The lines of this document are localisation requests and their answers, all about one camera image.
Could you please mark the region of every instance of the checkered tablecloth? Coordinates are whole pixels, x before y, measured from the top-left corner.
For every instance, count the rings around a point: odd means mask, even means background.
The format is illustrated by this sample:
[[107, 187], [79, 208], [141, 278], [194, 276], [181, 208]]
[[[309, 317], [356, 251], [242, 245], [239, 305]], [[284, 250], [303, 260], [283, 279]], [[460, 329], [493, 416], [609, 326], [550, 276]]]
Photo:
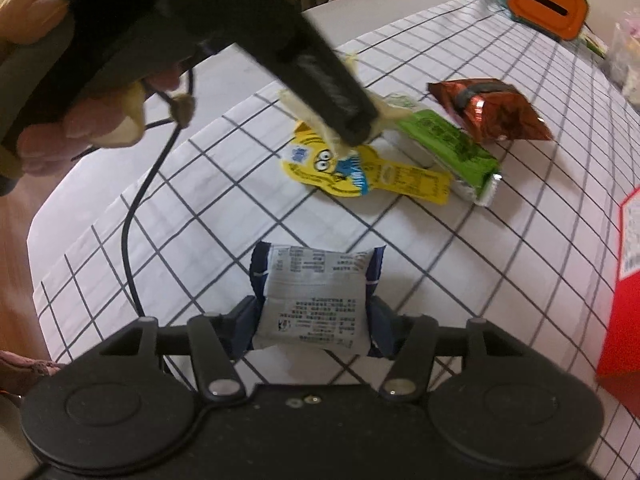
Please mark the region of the checkered tablecloth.
[[[339, 50], [358, 53], [358, 76], [368, 88], [404, 92], [442, 113], [426, 94], [427, 82], [501, 78], [533, 102], [556, 142], [490, 146], [504, 173], [490, 208], [454, 195], [436, 206], [382, 190], [338, 199], [280, 169], [294, 120], [278, 104], [282, 86], [274, 82], [177, 148], [154, 181], [129, 243], [146, 312], [176, 324], [229, 311], [251, 293], [246, 274], [261, 239], [336, 251], [385, 245], [377, 293], [398, 312], [428, 314], [449, 326], [484, 316], [596, 388], [616, 272], [618, 204], [640, 176], [640, 119], [591, 53], [512, 22], [497, 0], [455, 0]], [[392, 142], [392, 136], [374, 142], [383, 158], [419, 158]], [[135, 317], [120, 232], [137, 189], [127, 189], [78, 233], [35, 291], [58, 361], [79, 356]], [[173, 358], [172, 365], [193, 381], [188, 359]], [[237, 367], [248, 387], [268, 381], [378, 387], [390, 363], [274, 347], [252, 352]], [[439, 360], [432, 387], [459, 370], [459, 359]], [[607, 479], [635, 479], [640, 425], [607, 392], [597, 393], [606, 421], [591, 463]]]

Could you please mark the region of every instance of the human hand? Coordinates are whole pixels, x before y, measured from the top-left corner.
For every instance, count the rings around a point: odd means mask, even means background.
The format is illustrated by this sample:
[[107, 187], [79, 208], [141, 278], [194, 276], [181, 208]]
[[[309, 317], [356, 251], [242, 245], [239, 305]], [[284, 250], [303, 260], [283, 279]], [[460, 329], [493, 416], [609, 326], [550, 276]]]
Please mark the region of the human hand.
[[[57, 27], [67, 7], [65, 0], [0, 0], [0, 63], [15, 45], [35, 43]], [[175, 66], [146, 81], [157, 90], [175, 90], [180, 69]], [[39, 176], [62, 170], [93, 139], [111, 133], [129, 116], [132, 127], [144, 128], [138, 120], [143, 118], [143, 101], [134, 104], [139, 110], [133, 112], [125, 104], [126, 89], [113, 91], [76, 103], [59, 123], [28, 126], [17, 141], [23, 171]]]

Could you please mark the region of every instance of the black slot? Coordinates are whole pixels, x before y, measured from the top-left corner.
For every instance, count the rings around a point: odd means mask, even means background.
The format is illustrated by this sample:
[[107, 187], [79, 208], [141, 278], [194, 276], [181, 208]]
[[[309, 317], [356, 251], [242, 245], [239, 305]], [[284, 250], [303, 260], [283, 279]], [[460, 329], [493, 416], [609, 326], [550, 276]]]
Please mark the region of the black slot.
[[551, 0], [533, 0], [533, 1], [538, 2], [539, 4], [542, 4], [551, 10], [554, 10], [555, 12], [560, 14], [560, 16], [566, 16], [569, 13], [569, 11], [566, 10], [564, 7], [559, 6], [555, 2], [552, 2]]

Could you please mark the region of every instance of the silver screw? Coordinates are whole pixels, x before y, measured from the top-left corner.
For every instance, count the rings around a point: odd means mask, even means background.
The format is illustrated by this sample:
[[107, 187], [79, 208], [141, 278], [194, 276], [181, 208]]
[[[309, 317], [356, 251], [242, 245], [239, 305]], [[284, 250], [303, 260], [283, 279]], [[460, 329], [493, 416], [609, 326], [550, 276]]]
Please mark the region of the silver screw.
[[285, 404], [290, 408], [302, 408], [302, 406], [305, 405], [305, 403], [302, 402], [302, 399], [296, 399], [295, 397], [292, 397], [291, 399], [287, 399], [285, 401]]
[[229, 397], [240, 391], [240, 383], [233, 379], [218, 379], [209, 385], [211, 395]]
[[320, 404], [322, 399], [316, 395], [308, 395], [305, 397], [305, 402], [307, 404]]
[[382, 387], [392, 396], [411, 395], [416, 390], [411, 379], [389, 379]]

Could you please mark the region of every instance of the brown wrapper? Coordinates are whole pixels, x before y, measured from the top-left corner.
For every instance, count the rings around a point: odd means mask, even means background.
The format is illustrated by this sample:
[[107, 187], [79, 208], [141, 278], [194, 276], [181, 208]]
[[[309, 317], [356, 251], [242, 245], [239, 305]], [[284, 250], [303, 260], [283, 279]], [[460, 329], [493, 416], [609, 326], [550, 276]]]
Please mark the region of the brown wrapper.
[[553, 139], [526, 97], [498, 79], [429, 83], [429, 92], [475, 142]]

